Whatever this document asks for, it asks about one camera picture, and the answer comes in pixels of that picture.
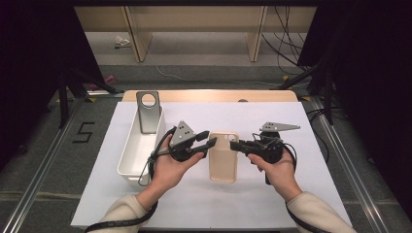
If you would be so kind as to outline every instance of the white sleeve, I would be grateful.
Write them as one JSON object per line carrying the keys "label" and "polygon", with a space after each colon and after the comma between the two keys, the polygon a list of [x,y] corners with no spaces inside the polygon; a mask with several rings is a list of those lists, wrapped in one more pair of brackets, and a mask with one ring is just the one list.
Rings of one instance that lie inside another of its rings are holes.
{"label": "white sleeve", "polygon": [[[287,206],[294,216],[311,227],[326,232],[356,232],[330,205],[312,193],[302,192]],[[310,232],[302,227],[302,223],[296,225],[300,232]]]}
{"label": "white sleeve", "polygon": [[[114,221],[114,220],[130,220],[137,217],[142,217],[147,212],[140,203],[136,200],[134,195],[126,195],[118,199],[107,211],[106,215],[100,220],[102,221]],[[98,233],[136,233],[139,228],[146,224],[147,221],[134,226],[125,227],[112,227],[101,230],[92,231]]]}

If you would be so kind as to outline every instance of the beige phone case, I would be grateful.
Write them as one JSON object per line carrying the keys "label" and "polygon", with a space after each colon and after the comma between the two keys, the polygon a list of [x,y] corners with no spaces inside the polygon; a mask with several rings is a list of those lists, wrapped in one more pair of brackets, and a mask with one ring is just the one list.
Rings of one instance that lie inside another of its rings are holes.
{"label": "beige phone case", "polygon": [[230,149],[230,141],[238,142],[239,135],[233,132],[212,132],[209,139],[218,138],[209,149],[210,180],[222,183],[236,182],[237,151]]}

